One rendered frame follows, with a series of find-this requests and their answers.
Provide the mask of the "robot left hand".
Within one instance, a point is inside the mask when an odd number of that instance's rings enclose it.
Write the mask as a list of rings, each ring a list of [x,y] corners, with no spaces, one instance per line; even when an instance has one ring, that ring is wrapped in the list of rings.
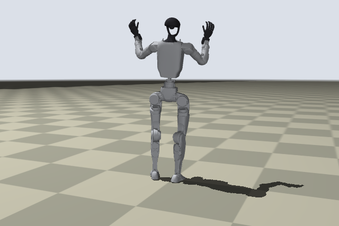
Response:
[[[135,20],[136,20],[136,19],[135,19]],[[138,24],[139,24],[139,22],[137,23],[137,26],[136,26],[135,20],[132,20],[132,21],[129,23],[130,31],[131,31],[132,34],[134,34],[134,38],[135,38],[136,36],[138,36],[138,38],[139,38],[140,40],[142,40],[141,35],[138,34]]]

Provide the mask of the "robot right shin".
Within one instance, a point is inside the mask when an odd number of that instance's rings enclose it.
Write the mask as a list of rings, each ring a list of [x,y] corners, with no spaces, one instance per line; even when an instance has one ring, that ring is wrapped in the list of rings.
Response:
[[[179,144],[173,145],[174,160],[175,160],[175,174],[181,176],[182,161],[185,154],[185,134],[181,133],[179,137]]]

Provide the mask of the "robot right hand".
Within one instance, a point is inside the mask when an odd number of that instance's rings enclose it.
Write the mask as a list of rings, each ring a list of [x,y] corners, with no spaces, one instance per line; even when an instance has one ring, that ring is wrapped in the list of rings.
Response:
[[[204,44],[205,40],[208,40],[208,41],[210,40],[209,38],[211,37],[213,30],[215,28],[214,24],[212,24],[211,22],[209,22],[209,27],[208,27],[208,22],[206,21],[206,24],[207,24],[206,30],[204,29],[204,26],[202,26],[203,31],[204,31],[204,37],[202,38],[202,41],[201,41],[202,44]]]

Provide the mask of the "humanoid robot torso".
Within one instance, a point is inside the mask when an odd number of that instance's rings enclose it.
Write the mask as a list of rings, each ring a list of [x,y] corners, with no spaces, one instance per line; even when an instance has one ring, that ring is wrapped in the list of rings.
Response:
[[[176,102],[175,79],[183,68],[184,52],[181,39],[177,42],[165,42],[164,38],[157,45],[157,68],[161,77],[168,78],[160,89],[160,100]]]

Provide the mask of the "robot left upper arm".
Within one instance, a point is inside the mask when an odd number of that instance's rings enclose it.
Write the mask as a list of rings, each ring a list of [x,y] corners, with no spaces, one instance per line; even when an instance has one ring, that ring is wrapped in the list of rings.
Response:
[[[149,46],[147,46],[143,51],[141,50],[141,54],[138,58],[139,59],[145,59],[151,53],[157,52],[158,43],[159,42],[155,41],[155,42],[151,43]]]

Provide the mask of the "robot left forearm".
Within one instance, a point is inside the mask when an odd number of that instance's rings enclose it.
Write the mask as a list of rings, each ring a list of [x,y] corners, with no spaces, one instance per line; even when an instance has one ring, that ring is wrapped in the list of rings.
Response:
[[[136,56],[139,57],[140,54],[141,54],[141,50],[143,51],[143,48],[142,48],[142,40],[140,40],[138,38],[138,36],[135,37],[135,53],[136,53]]]

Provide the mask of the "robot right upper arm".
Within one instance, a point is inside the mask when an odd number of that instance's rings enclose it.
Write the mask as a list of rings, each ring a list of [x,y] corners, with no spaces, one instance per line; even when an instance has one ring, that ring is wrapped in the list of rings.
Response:
[[[205,65],[203,56],[194,48],[191,43],[182,43],[182,50],[186,55],[190,55],[199,65]]]

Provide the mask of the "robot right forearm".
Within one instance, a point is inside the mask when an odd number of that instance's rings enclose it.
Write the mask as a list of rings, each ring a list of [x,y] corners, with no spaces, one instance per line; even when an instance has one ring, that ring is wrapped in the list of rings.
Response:
[[[209,59],[209,41],[208,40],[205,40],[204,41],[204,44],[202,44],[202,51],[201,51],[201,56],[203,56],[203,61],[205,63],[208,62],[208,59]]]

